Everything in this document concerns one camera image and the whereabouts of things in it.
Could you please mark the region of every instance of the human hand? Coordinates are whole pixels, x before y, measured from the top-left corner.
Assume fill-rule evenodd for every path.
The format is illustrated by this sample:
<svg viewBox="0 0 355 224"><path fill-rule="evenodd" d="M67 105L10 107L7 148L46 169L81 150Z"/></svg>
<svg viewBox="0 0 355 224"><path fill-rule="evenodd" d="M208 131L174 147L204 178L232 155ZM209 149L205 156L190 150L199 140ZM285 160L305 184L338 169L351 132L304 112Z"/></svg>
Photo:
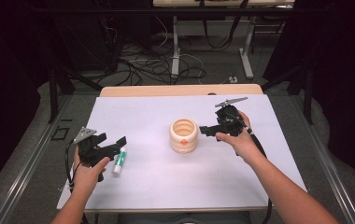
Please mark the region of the human hand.
<svg viewBox="0 0 355 224"><path fill-rule="evenodd" d="M78 194L80 197L90 198L95 186L98 182L98 176L105 171L105 167L110 162L109 157L104 157L92 168L89 164L80 162L78 155L78 147L75 150L74 161L74 179L75 184L73 194Z"/></svg>
<svg viewBox="0 0 355 224"><path fill-rule="evenodd" d="M250 121L246 114L238 110L238 114L244 120L244 123L250 127ZM242 157L244 161L250 164L257 156L263 155L260 150L256 147L256 144L251 139L248 131L246 129L242 130L242 133L237 137L228 135L226 133L216 133L216 138L219 140L230 144L235 150L238 156Z"/></svg>

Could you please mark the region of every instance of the table frame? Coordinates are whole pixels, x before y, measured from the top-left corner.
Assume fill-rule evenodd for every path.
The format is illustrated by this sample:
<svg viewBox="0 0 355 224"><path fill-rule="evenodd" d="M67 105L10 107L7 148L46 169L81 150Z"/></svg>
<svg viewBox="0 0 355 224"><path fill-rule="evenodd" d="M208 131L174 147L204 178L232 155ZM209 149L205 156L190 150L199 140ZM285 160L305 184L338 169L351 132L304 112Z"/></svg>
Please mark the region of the table frame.
<svg viewBox="0 0 355 224"><path fill-rule="evenodd" d="M241 1L205 1L206 7L238 7ZM292 5L294 0L287 1L272 1L272 0L252 0L248 2L249 7L254 6L282 6L282 5ZM199 2L193 0L154 0L153 5L155 7L199 7ZM254 26L256 23L256 17L250 17L248 21L248 28L246 31L244 46L239 49L239 54L241 57L242 65L244 67L245 76L248 79L253 79L254 75L250 66L248 52L250 47L251 38L253 37ZM174 56L172 60L172 78L178 78L179 73L179 55L180 48L178 47L178 18L174 16L173 18L173 37L174 37Z"/></svg>

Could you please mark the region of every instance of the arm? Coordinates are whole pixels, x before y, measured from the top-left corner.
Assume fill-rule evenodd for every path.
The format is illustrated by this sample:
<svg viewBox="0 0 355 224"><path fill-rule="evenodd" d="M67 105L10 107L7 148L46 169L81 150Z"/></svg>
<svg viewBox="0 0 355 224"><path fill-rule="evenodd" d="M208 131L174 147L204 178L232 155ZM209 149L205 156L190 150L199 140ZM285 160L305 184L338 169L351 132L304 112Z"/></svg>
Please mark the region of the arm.
<svg viewBox="0 0 355 224"><path fill-rule="evenodd" d="M240 112L250 126L249 118ZM217 133L216 137L230 144L253 169L265 191L286 223L337 223L334 217L313 197L288 179L271 163L243 130L237 137Z"/></svg>
<svg viewBox="0 0 355 224"><path fill-rule="evenodd" d="M78 169L74 174L74 183L72 195L64 204L64 207L52 220L51 223L80 223L84 213L85 204L90 198L98 181L98 176L104 170L106 165L110 162L109 157L104 157L93 168L80 164L78 157L78 149L75 151L74 167Z"/></svg>

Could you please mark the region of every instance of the table leg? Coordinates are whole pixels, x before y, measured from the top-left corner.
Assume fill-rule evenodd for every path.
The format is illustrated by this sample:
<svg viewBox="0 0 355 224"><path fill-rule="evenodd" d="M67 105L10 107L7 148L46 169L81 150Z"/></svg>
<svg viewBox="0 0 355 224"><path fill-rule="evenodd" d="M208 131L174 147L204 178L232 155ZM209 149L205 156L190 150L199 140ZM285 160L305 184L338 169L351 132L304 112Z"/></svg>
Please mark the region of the table leg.
<svg viewBox="0 0 355 224"><path fill-rule="evenodd" d="M249 48L250 48L250 41L251 41L251 38L253 37L253 30L254 30L255 22L256 22L256 17L251 17L250 22L249 22L249 26L248 26L246 39L245 39L245 46L243 49L239 49L242 64L244 65L245 75L249 79L253 79L253 72L251 70L250 63L249 63L248 52L249 52Z"/></svg>
<svg viewBox="0 0 355 224"><path fill-rule="evenodd" d="M174 56L172 58L171 78L178 78L180 49L178 48L178 18L174 16Z"/></svg>

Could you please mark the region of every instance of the forearm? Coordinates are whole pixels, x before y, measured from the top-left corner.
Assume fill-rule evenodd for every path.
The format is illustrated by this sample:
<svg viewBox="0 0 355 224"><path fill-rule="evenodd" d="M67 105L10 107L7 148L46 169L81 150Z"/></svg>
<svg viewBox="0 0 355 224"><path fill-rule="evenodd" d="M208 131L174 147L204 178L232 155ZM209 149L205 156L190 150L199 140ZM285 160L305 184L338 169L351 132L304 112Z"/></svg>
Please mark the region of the forearm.
<svg viewBox="0 0 355 224"><path fill-rule="evenodd" d="M337 223L313 197L298 187L265 157L249 164L286 223Z"/></svg>
<svg viewBox="0 0 355 224"><path fill-rule="evenodd" d="M56 218L52 220L51 223L80 223L87 201L88 197L86 196L72 194L67 200L67 202L64 204L64 207L58 213Z"/></svg>

